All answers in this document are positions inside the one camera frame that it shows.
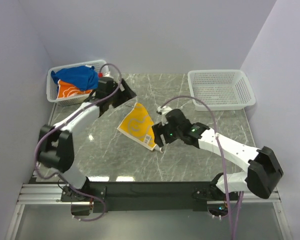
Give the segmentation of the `yellow duck towel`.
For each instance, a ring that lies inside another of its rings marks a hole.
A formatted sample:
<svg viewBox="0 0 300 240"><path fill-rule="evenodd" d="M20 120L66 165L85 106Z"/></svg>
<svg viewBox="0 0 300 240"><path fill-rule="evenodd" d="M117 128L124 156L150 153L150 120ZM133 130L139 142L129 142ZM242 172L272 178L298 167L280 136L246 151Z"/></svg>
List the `yellow duck towel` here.
<svg viewBox="0 0 300 240"><path fill-rule="evenodd" d="M153 151L156 147L153 125L154 122L147 109L137 102L119 124L117 130L146 149Z"/></svg>

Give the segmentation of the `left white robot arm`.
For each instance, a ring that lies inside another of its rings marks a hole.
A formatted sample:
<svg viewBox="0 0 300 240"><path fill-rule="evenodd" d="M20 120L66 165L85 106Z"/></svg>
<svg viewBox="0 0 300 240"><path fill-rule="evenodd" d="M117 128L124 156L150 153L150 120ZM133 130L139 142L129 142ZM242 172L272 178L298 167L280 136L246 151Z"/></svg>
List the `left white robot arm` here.
<svg viewBox="0 0 300 240"><path fill-rule="evenodd" d="M90 181L75 165L73 136L100 118L109 107L116 108L136 97L136 93L121 78L103 76L77 110L53 126L44 125L35 147L35 171L42 179L58 175L72 186L79 201L90 197Z"/></svg>

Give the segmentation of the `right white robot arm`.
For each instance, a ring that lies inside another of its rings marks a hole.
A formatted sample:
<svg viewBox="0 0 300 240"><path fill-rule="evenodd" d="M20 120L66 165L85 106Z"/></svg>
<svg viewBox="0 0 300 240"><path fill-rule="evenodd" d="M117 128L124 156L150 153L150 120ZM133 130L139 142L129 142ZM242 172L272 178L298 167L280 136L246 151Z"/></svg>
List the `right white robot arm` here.
<svg viewBox="0 0 300 240"><path fill-rule="evenodd" d="M274 151L264 146L244 145L200 122L191 123L180 109L159 107L161 122L152 126L154 142L159 147L181 140L186 145L224 157L241 172L219 174L209 184L208 193L221 200L227 193L251 192L268 199L284 175Z"/></svg>

